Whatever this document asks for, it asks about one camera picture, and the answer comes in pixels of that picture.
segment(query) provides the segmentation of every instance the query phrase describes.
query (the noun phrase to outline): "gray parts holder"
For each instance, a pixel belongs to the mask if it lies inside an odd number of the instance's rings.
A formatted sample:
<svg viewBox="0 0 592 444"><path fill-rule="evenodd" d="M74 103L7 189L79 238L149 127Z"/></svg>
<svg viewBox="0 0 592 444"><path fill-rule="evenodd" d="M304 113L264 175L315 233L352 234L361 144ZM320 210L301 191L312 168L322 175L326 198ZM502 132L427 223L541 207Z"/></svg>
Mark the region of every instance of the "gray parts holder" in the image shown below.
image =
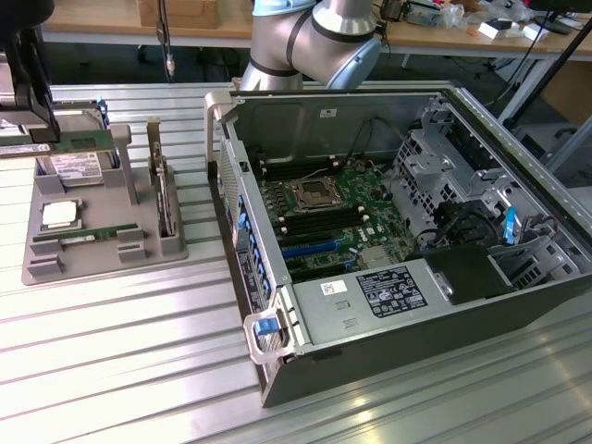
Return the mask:
<svg viewBox="0 0 592 444"><path fill-rule="evenodd" d="M110 130L120 167L104 170L102 185L68 188L58 175L35 173L21 277L25 285L180 261L189 255L172 168L167 169L167 195L175 232L161 237L150 170L130 165L130 127L113 125ZM43 206L63 201L76 202L77 220L67 228L42 230ZM74 241L72 230L77 234ZM70 238L43 240L50 232Z"/></svg>

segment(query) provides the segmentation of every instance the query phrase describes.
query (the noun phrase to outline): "power cord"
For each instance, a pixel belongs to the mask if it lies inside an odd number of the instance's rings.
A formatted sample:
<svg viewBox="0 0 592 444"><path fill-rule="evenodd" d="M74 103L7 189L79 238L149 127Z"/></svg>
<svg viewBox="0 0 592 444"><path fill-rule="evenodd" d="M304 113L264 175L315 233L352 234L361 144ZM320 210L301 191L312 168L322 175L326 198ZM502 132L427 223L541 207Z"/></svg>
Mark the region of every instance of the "power cord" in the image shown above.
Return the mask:
<svg viewBox="0 0 592 444"><path fill-rule="evenodd" d="M170 48L170 29L168 27L167 0L158 0L158 21L156 22L156 38L160 43L165 64L166 81L175 82L175 58Z"/></svg>
<svg viewBox="0 0 592 444"><path fill-rule="evenodd" d="M535 43L537 42L538 37L540 36L540 33L543 31L543 27L547 23L547 20L549 19L550 13L551 13L551 11L547 11L547 14L545 14L545 18L543 19L543 23L538 27L538 32L536 33L535 40L533 40L533 42L531 43L530 47L528 48L528 51L526 51L526 54L524 54L524 57L522 57L522 60L520 61L520 63L518 64L518 66L516 67L516 69L514 70L514 72L512 73L512 75L506 80L506 82L503 85L503 88L501 88L501 90L499 90L498 95L496 96L496 98L493 99L493 101L489 102L490 103L489 106L495 106L495 104L500 100L500 98L503 95L505 95L510 90L510 88L512 87L512 81L514 80L514 78L516 77L516 75L518 74L518 72L520 72L520 70L522 69L522 66L523 66L524 62L526 61L526 59L530 55L531 51L535 47Z"/></svg>

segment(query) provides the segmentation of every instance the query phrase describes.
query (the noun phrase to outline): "barcode sticker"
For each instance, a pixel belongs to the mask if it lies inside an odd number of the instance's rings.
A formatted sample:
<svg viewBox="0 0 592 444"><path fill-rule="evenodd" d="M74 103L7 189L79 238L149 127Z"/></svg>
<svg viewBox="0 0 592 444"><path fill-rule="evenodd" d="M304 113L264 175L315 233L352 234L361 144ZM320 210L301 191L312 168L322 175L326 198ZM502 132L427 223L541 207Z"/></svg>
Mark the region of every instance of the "barcode sticker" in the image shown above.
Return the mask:
<svg viewBox="0 0 592 444"><path fill-rule="evenodd" d="M334 280L333 282L324 282L321 284L321 290L325 296L330 296L331 294L342 293L347 291L348 288L345 286L345 282L342 280Z"/></svg>
<svg viewBox="0 0 592 444"><path fill-rule="evenodd" d="M55 173L61 179L101 177L97 153L61 154L50 157Z"/></svg>

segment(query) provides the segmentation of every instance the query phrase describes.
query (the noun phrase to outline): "cpu socket cover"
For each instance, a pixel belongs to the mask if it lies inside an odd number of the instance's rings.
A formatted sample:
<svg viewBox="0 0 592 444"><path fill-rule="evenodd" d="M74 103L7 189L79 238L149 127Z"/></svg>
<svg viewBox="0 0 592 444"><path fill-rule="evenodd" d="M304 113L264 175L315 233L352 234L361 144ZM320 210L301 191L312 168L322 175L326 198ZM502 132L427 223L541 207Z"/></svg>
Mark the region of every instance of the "cpu socket cover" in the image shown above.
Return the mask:
<svg viewBox="0 0 592 444"><path fill-rule="evenodd" d="M343 206L333 178L298 179L290 182L298 207L303 211Z"/></svg>

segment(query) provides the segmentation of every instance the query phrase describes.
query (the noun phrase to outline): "blue latch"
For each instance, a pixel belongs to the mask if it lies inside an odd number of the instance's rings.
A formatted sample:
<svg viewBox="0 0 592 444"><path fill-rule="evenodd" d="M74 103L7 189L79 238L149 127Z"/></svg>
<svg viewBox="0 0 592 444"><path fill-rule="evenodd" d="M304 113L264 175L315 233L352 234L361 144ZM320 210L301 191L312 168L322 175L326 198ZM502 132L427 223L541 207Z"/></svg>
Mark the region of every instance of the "blue latch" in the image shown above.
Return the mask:
<svg viewBox="0 0 592 444"><path fill-rule="evenodd" d="M279 332L278 320L272 319L259 319L254 322L255 334L257 336L271 335Z"/></svg>
<svg viewBox="0 0 592 444"><path fill-rule="evenodd" d="M510 245L514 245L514 221L516 219L516 208L511 206L506 212L506 222L503 227L503 237Z"/></svg>

